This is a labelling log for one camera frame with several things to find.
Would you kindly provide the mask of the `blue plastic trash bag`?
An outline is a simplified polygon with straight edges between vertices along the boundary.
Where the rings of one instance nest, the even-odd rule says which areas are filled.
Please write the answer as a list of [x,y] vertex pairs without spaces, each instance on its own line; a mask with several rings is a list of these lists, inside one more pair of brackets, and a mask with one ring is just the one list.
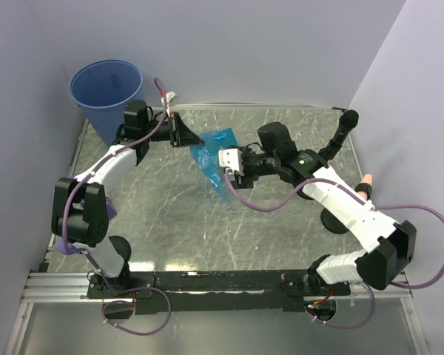
[[228,128],[202,132],[199,137],[204,144],[191,146],[189,148],[191,156],[221,200],[228,203],[229,192],[223,177],[223,169],[219,166],[218,153],[221,149],[238,145],[235,133],[232,128]]

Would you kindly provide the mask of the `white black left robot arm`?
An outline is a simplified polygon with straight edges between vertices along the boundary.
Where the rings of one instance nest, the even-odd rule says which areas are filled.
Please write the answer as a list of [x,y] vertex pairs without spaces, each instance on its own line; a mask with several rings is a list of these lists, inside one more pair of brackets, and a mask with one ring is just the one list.
[[107,234],[107,193],[144,159],[151,142],[168,141],[173,147],[204,144],[177,112],[154,112],[140,100],[130,101],[127,110],[106,154],[87,171],[58,180],[51,220],[58,250],[66,256],[84,255],[97,281],[114,297],[130,291],[131,247],[123,237]]

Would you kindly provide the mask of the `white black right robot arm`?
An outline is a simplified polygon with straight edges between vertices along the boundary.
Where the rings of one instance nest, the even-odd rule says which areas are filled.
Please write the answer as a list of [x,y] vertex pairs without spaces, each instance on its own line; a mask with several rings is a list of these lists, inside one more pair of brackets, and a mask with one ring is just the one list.
[[317,152],[297,149],[287,127],[273,122],[258,130],[261,153],[239,146],[230,146],[218,153],[220,167],[234,178],[229,182],[231,189],[251,189],[259,177],[278,175],[296,188],[297,195],[323,207],[321,222],[326,229],[336,234],[349,231],[356,237],[360,250],[326,254],[309,267],[309,288],[320,295],[344,282],[364,282],[383,290],[414,256],[416,228],[408,221],[396,221],[375,207],[370,200],[369,183],[359,183],[352,188],[329,164],[357,122],[355,112],[346,112],[334,136]]

